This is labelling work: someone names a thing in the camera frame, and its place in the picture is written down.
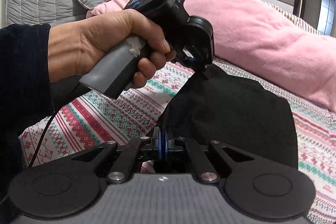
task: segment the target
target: bed sheet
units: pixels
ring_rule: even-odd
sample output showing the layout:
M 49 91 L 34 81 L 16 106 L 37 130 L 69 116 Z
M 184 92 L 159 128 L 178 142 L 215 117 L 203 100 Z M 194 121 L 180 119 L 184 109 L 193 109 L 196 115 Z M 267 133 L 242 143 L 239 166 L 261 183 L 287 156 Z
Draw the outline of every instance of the bed sheet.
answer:
M 318 224 L 336 221 L 336 114 L 301 99 L 224 60 L 214 63 L 230 75 L 257 80 L 278 96 L 288 100 L 298 138 L 299 170 L 316 187 L 308 218 Z M 144 88 L 128 90 L 116 100 L 91 91 L 64 106 L 51 123 L 34 165 L 90 148 L 107 140 L 126 144 L 145 135 L 155 124 L 168 102 L 193 71 L 167 64 L 157 71 Z M 20 136 L 23 161 L 28 165 L 48 118 L 27 128 Z M 152 171 L 150 163 L 143 170 Z

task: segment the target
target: pink blanket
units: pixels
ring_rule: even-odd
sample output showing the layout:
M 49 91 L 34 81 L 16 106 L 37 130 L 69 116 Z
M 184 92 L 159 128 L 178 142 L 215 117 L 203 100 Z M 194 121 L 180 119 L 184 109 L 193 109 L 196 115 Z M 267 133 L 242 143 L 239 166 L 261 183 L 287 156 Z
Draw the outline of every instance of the pink blanket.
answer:
M 103 3 L 87 17 L 128 1 Z M 213 25 L 216 56 L 336 112 L 336 39 L 297 28 L 260 0 L 186 0 L 184 7 Z

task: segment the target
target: circular black disc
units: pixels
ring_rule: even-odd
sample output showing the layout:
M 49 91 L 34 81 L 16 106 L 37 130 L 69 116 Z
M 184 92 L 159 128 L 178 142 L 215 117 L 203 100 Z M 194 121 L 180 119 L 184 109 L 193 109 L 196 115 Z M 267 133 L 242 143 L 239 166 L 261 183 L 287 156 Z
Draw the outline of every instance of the circular black disc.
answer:
M 240 163 L 224 190 L 245 214 L 261 220 L 289 220 L 304 215 L 315 198 L 315 187 L 303 173 L 281 164 Z
M 86 167 L 85 162 L 69 161 L 28 169 L 13 179 L 8 195 L 17 208 L 34 218 L 72 215 L 92 204 L 100 193 L 98 177 Z

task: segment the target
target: black fabric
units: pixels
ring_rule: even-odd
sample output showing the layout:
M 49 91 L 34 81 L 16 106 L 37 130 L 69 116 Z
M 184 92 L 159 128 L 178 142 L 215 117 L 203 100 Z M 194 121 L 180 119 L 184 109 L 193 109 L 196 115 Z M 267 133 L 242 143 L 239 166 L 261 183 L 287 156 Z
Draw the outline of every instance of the black fabric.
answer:
M 202 145 L 218 140 L 298 168 L 297 137 L 287 100 L 214 64 L 193 74 L 157 126 L 164 120 L 170 136 L 194 138 Z
M 0 197 L 22 170 L 18 135 L 52 115 L 48 73 L 49 24 L 0 29 Z

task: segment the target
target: human hand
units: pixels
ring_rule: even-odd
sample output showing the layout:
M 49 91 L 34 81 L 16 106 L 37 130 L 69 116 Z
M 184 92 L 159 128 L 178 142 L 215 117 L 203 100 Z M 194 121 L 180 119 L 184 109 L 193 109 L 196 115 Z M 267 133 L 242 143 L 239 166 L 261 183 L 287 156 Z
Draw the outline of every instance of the human hand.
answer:
M 48 45 L 50 81 L 88 73 L 114 45 L 131 33 L 147 40 L 154 49 L 149 59 L 139 61 L 139 71 L 133 77 L 133 88 L 143 87 L 156 70 L 175 57 L 176 52 L 170 51 L 160 26 L 132 9 L 51 28 Z

